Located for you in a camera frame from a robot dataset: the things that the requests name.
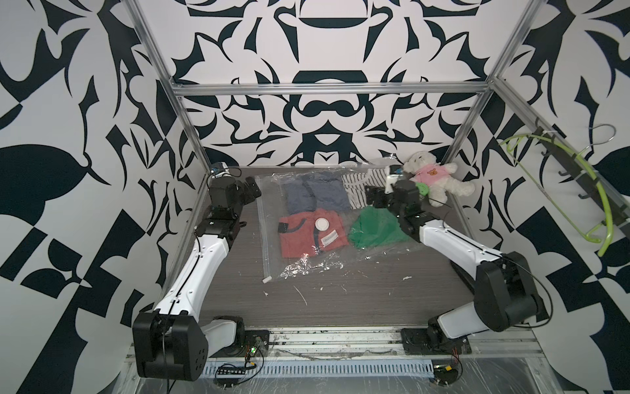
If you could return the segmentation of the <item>blue tank top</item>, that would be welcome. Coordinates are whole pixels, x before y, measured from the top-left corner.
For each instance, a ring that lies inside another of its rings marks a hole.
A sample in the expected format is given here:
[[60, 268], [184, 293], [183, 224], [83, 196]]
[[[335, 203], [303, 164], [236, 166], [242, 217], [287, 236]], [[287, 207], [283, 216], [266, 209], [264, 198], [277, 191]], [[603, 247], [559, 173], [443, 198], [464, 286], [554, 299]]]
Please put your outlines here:
[[288, 214], [324, 209], [335, 212], [351, 211], [348, 195], [340, 179], [300, 178], [282, 186]]

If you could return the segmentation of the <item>clear plastic vacuum bag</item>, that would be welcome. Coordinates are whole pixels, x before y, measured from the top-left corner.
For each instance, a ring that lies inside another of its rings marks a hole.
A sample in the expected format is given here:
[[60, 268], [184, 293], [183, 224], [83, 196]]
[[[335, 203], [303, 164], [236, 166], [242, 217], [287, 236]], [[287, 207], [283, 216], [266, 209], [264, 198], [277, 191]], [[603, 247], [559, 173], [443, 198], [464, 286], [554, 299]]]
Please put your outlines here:
[[385, 207], [403, 175], [392, 164], [255, 177], [265, 282], [424, 250]]

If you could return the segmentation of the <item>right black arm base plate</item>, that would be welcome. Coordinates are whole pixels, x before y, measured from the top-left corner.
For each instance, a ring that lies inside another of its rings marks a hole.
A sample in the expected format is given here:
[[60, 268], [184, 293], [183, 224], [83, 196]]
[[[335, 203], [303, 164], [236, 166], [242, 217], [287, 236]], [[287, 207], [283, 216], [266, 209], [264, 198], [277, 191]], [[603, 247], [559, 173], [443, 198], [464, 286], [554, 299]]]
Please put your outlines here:
[[405, 354], [411, 356], [470, 355], [472, 348], [467, 337], [450, 339], [436, 327], [402, 328], [401, 343]]

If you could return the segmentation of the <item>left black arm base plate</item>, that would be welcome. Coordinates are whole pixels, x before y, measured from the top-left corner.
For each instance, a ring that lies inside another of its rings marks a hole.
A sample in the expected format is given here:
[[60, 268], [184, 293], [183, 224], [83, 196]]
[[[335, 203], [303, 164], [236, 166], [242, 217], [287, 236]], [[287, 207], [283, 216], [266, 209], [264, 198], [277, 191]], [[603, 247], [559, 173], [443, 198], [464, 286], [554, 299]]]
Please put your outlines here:
[[234, 345], [210, 353], [209, 358], [244, 358], [253, 347], [264, 356], [268, 353], [271, 332], [266, 329], [246, 329], [244, 336], [237, 339]]

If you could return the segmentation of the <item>red tank top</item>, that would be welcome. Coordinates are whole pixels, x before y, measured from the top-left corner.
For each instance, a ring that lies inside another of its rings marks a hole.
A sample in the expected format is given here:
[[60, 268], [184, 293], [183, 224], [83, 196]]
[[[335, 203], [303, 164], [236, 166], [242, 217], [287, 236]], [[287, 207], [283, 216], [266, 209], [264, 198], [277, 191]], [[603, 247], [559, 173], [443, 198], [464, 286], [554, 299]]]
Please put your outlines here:
[[[326, 218], [330, 227], [326, 231], [315, 228], [317, 218]], [[317, 209], [283, 217], [277, 232], [281, 243], [282, 257], [300, 259], [334, 251], [349, 245], [341, 216], [335, 211]]]

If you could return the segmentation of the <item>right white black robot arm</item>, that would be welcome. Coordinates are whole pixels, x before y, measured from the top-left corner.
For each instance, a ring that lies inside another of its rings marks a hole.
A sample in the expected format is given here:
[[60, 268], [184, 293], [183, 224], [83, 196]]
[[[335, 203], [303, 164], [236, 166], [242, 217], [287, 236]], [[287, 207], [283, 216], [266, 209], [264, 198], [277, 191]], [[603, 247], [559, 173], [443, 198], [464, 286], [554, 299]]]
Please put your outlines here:
[[448, 227], [423, 209], [419, 189], [410, 180], [368, 186], [366, 194], [367, 203], [389, 211], [403, 233], [446, 256], [472, 279], [473, 301], [429, 321], [427, 335], [432, 346], [475, 333], [500, 333], [544, 314], [551, 320], [552, 302], [539, 294], [546, 288], [524, 256], [486, 247]]

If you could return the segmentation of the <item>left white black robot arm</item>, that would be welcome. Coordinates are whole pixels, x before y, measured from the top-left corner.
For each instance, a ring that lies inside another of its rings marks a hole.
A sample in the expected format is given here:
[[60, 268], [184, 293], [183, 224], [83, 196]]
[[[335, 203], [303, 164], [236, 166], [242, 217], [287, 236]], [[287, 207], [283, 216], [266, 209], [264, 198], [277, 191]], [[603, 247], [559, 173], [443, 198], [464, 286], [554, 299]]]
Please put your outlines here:
[[200, 326], [200, 312], [210, 285], [228, 256], [243, 224], [244, 206], [262, 195], [256, 180], [230, 175], [213, 179], [208, 187], [211, 204], [195, 230], [189, 258], [165, 297], [132, 324], [139, 377], [167, 381], [195, 381], [208, 357], [244, 346], [240, 317], [215, 318]]

